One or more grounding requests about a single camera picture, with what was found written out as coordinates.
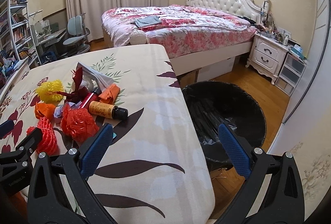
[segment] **white bed frame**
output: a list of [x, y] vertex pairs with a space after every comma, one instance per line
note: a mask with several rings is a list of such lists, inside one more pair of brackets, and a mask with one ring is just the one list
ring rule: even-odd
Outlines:
[[[188, 0], [188, 6], [220, 10], [260, 21], [261, 7], [252, 0]], [[177, 76], [250, 52], [252, 41], [170, 59]]]

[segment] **white tufted headboard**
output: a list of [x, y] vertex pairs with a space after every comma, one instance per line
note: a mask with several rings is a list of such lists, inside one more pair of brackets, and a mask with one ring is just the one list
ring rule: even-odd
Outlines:
[[187, 5], [220, 10], [260, 22], [261, 7], [252, 0], [188, 0]]

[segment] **gray folded cloth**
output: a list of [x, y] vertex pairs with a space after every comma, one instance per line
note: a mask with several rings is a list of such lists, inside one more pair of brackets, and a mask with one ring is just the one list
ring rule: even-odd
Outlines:
[[143, 28], [147, 26], [152, 26], [152, 25], [157, 25], [161, 24], [161, 20], [159, 20], [159, 16], [150, 16], [150, 17], [145, 17], [141, 19], [137, 19], [133, 21], [131, 24], [136, 25], [138, 28]]

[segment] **trash can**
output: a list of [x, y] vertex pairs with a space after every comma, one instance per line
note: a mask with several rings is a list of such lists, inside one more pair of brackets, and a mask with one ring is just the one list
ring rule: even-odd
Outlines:
[[262, 146], [266, 134], [264, 113], [253, 97], [234, 84], [203, 81], [183, 89], [209, 171], [231, 168], [218, 139], [218, 127], [226, 122], [253, 147]]

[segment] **drawer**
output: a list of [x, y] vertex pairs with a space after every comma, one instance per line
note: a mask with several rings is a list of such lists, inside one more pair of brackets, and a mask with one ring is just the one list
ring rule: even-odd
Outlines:
[[258, 50], [254, 50], [252, 61], [266, 69], [267, 71], [271, 72], [272, 74], [275, 73], [278, 62], [276, 62], [274, 59], [272, 59], [269, 56], [266, 56], [262, 52]]
[[278, 56], [282, 52], [281, 49], [277, 49], [276, 47], [268, 44], [264, 40], [258, 41], [258, 44], [256, 45], [256, 50], [262, 52], [263, 54], [271, 57], [272, 59], [278, 61]]

